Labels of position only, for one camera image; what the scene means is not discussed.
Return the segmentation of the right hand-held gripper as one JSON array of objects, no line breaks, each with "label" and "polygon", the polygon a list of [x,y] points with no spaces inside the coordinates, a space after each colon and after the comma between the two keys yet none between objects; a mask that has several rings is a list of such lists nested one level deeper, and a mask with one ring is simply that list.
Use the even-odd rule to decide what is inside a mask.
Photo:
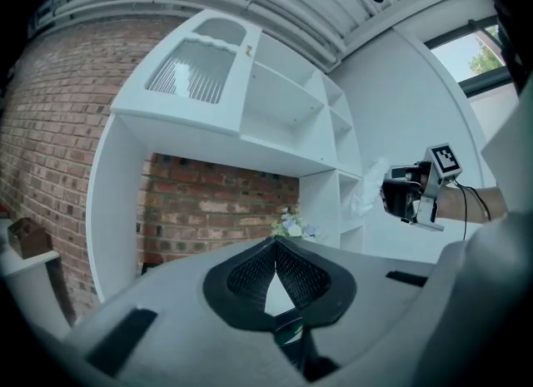
[{"label": "right hand-held gripper", "polygon": [[455,180],[462,168],[449,144],[429,146],[421,161],[392,166],[381,185],[386,212],[402,222],[429,231],[443,231],[436,223],[440,189]]}]

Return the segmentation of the black framed window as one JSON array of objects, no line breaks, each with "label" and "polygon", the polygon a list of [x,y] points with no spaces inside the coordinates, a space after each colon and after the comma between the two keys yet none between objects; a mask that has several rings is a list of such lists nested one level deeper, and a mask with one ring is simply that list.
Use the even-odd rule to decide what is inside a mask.
[{"label": "black framed window", "polygon": [[469,20],[425,45],[470,98],[512,83],[498,32],[495,17]]}]

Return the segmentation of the person's right forearm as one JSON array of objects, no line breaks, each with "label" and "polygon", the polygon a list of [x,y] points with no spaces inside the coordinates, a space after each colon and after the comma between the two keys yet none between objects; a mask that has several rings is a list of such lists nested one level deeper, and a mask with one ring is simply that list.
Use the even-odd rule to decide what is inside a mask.
[{"label": "person's right forearm", "polygon": [[497,187],[462,191],[445,186],[437,198],[437,217],[455,221],[485,224],[500,219],[508,212],[504,197]]}]

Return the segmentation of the person's black shirt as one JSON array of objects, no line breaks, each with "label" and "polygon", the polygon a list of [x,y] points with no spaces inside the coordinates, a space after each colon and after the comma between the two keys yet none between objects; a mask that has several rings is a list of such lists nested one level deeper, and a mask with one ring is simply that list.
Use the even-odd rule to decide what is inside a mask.
[{"label": "person's black shirt", "polygon": [[501,0],[494,4],[501,40],[501,54],[506,62],[518,96],[533,72],[533,29],[526,26],[517,12],[513,12]]}]

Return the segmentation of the brown wooden box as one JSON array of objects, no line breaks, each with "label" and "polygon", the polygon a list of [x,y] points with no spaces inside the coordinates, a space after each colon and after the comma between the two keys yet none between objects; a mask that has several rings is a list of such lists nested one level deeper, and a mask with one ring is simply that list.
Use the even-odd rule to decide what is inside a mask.
[{"label": "brown wooden box", "polygon": [[46,229],[29,217],[14,221],[7,228],[7,236],[9,245],[23,260],[52,249]]}]

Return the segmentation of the blue and white flower bouquet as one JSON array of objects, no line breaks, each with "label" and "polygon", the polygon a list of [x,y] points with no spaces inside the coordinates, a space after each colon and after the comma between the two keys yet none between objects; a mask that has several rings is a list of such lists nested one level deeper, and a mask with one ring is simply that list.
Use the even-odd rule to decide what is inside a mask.
[{"label": "blue and white flower bouquet", "polygon": [[299,207],[283,207],[278,221],[271,224],[272,236],[296,237],[307,241],[317,239],[316,227],[301,217]]}]

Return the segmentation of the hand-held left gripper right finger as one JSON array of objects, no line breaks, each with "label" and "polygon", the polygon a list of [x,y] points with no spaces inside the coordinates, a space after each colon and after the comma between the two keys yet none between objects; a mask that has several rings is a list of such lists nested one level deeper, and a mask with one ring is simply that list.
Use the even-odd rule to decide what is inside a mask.
[{"label": "hand-held left gripper right finger", "polygon": [[434,266],[305,241],[276,244],[276,274],[301,317],[275,387],[423,387],[435,323],[421,301]]}]

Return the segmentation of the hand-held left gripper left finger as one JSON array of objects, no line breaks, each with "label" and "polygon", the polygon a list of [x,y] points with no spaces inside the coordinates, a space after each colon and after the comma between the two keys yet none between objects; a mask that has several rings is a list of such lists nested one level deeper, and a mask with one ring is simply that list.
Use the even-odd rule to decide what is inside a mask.
[{"label": "hand-held left gripper left finger", "polygon": [[166,263],[67,337],[93,387],[303,387],[266,313],[273,240]]}]

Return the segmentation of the white ribbed glass cabinet door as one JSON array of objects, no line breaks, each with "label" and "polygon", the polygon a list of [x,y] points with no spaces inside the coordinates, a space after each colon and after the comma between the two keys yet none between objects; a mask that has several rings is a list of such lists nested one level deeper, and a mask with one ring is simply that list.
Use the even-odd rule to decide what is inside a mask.
[{"label": "white ribbed glass cabinet door", "polygon": [[261,34],[241,18],[199,12],[141,60],[112,112],[238,134]]}]

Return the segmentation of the white cloth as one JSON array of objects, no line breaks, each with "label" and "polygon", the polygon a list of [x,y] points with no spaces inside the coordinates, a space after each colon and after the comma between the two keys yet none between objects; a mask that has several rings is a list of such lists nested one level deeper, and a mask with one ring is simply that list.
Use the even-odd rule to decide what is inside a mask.
[{"label": "white cloth", "polygon": [[341,207],[344,216],[362,219],[371,211],[380,198],[381,186],[390,167],[389,161],[384,157],[379,157],[367,167]]}]

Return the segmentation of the white side table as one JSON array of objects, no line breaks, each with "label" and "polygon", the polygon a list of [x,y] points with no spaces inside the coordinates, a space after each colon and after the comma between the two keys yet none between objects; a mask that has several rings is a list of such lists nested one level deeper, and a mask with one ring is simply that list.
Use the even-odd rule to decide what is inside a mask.
[{"label": "white side table", "polygon": [[56,251],[22,259],[8,244],[9,219],[0,219],[0,273],[24,317],[58,340],[71,327],[53,291],[47,263],[59,258]]}]

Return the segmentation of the white hutch shelf unit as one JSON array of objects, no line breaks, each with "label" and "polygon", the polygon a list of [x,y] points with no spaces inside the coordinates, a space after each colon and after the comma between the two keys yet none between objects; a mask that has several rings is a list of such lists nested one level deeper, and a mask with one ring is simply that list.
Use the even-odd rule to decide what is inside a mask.
[{"label": "white hutch shelf unit", "polygon": [[236,135],[112,112],[87,196],[87,248],[100,300],[137,275],[133,223],[145,158],[153,152],[300,179],[300,213],[325,246],[359,252],[362,219],[342,214],[361,156],[344,92],[263,31]]}]

